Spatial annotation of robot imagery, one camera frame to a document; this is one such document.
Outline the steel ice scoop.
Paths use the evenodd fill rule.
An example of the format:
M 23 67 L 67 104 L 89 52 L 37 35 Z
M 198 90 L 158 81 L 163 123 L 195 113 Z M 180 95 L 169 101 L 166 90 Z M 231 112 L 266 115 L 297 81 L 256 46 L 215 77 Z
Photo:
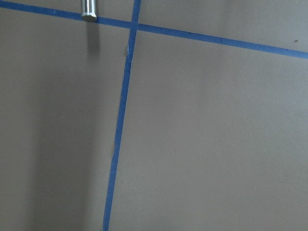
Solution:
M 81 0 L 81 19 L 85 22 L 96 22 L 96 0 Z

